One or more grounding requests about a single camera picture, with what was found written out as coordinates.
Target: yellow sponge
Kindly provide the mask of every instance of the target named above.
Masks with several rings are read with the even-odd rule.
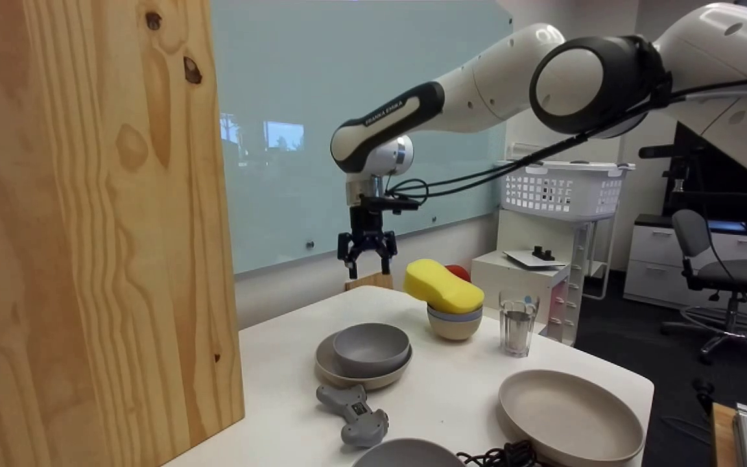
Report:
[[[435,310],[466,313],[481,307],[484,292],[448,273],[441,261],[414,260],[405,268],[405,292],[427,300]]]

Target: white basket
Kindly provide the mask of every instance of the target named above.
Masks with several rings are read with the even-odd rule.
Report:
[[[629,163],[544,161],[501,178],[501,205],[554,220],[611,217]]]

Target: clear glass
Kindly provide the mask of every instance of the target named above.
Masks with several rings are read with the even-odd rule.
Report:
[[[501,346],[507,356],[529,356],[536,307],[536,296],[498,292]]]

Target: office chair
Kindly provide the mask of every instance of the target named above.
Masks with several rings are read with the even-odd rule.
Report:
[[[660,333],[690,329],[713,335],[699,348],[699,361],[710,362],[710,352],[723,342],[747,346],[747,260],[717,260],[710,243],[710,230],[694,209],[672,216],[673,234],[682,246],[682,274],[690,291],[729,291],[725,309],[682,309],[682,321],[664,321]]]

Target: white wall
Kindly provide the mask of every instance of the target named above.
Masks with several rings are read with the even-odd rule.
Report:
[[[576,0],[498,3],[510,10],[515,26],[544,21],[564,32],[572,21]],[[498,220],[496,216],[490,216],[400,238],[400,255],[392,261],[392,270],[397,274],[394,283],[402,285],[402,270],[414,257],[470,264],[472,257],[496,248],[496,230]],[[365,257],[365,264],[359,264],[359,274],[375,270],[375,257]],[[282,310],[335,296],[336,291],[343,291],[345,277],[345,268],[332,255],[235,274],[239,326],[249,326]]]

